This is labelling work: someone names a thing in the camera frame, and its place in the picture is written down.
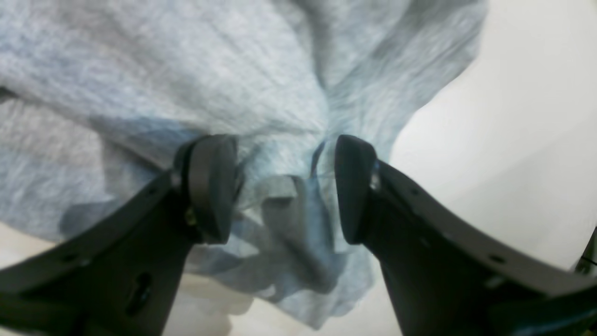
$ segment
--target white surface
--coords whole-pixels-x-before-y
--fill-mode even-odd
[[[482,45],[473,66],[409,123],[392,163],[471,224],[569,268],[597,221],[597,5],[491,1]],[[0,263],[49,246],[23,239],[0,225]],[[166,335],[399,330],[381,282],[315,332],[264,301],[185,276]]]

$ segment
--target light blue cloth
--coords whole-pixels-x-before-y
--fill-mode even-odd
[[[188,270],[319,328],[373,280],[343,239],[339,134],[387,160],[472,61],[485,0],[0,0],[0,221],[72,237],[201,133],[240,136],[233,237]],[[319,160],[313,156],[322,146]]]

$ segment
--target wire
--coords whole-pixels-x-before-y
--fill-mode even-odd
[[[588,262],[590,262],[591,264],[593,264],[593,265],[597,266],[597,262],[595,262],[595,261],[592,261],[591,259],[589,259],[589,258],[587,258],[587,257],[585,257],[585,256],[581,256],[581,257],[580,257],[580,259],[582,259],[582,260],[585,260],[585,261],[588,261]]]

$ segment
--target screw hole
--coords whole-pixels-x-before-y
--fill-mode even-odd
[[[79,258],[79,254],[78,253],[69,253],[69,254],[63,256],[61,260],[62,260],[63,263],[66,264],[68,262],[74,261],[77,258]]]
[[[149,273],[145,272],[137,276],[125,308],[127,315],[134,316],[147,304],[151,296],[151,285],[152,277]]]
[[[497,262],[498,264],[505,264],[506,260],[498,255],[489,255],[489,259]]]

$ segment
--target gray fabric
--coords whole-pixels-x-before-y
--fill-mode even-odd
[[[230,243],[187,270],[319,328],[371,286],[332,170],[339,134],[387,160],[474,58],[485,0],[0,0],[0,221],[87,229],[205,133],[240,136]],[[314,160],[317,149],[321,155]]]

